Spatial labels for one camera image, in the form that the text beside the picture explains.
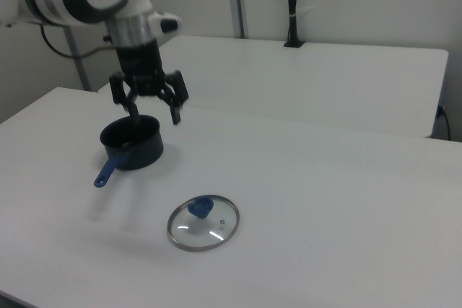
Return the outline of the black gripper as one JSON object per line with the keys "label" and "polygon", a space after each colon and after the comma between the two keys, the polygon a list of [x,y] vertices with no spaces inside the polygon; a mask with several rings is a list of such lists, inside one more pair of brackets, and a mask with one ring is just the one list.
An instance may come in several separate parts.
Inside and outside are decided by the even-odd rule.
{"label": "black gripper", "polygon": [[[121,72],[109,78],[113,102],[129,113],[133,127],[140,124],[136,98],[158,97],[170,107],[173,124],[181,121],[180,110],[189,94],[179,70],[165,74],[156,39],[136,47],[116,48]],[[125,93],[124,82],[131,90]]]}

